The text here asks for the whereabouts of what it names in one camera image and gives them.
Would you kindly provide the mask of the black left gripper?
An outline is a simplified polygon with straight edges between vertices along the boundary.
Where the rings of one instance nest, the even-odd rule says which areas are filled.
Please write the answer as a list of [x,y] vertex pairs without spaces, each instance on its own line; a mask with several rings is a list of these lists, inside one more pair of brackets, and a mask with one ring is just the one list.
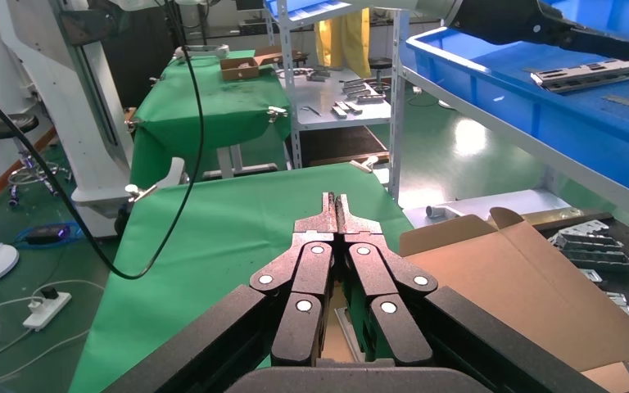
[[524,41],[629,60],[629,40],[567,23],[559,9],[542,1],[456,1],[443,22],[496,45]]

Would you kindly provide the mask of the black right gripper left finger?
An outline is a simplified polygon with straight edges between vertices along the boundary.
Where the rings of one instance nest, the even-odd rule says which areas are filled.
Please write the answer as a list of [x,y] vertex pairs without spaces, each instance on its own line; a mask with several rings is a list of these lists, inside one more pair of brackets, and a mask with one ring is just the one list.
[[292,244],[112,382],[108,392],[223,392],[268,359],[309,367],[322,351],[332,290],[335,196],[298,219]]

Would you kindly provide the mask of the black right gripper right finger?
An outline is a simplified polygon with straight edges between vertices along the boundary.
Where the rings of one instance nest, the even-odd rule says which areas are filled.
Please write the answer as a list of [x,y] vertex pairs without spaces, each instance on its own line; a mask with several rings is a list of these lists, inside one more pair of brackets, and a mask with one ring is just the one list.
[[598,392],[600,386],[391,251],[381,225],[337,199],[344,290],[384,382],[441,392]]

